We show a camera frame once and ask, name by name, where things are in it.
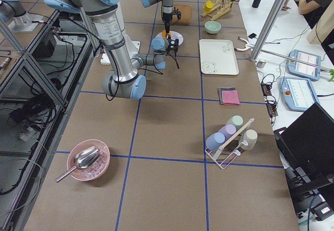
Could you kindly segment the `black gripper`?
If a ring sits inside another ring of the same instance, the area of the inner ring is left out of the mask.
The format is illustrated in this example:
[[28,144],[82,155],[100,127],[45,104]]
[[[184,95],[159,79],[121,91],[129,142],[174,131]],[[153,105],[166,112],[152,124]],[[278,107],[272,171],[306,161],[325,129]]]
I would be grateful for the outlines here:
[[173,51],[176,54],[179,46],[179,39],[173,40],[172,38],[170,38],[170,32],[167,31],[165,32],[165,38],[168,41],[168,47],[166,49],[166,52],[170,53],[171,51]]
[[162,13],[162,21],[164,23],[164,29],[165,31],[170,31],[170,23],[173,19],[173,14],[172,13]]

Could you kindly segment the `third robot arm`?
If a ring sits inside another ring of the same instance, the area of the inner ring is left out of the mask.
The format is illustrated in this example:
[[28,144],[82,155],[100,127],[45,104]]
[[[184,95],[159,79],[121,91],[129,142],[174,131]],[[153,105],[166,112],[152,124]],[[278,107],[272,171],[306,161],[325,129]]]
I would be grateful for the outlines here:
[[4,22],[13,21],[8,25],[13,32],[33,32],[43,16],[30,14],[20,0],[1,0],[1,19]]

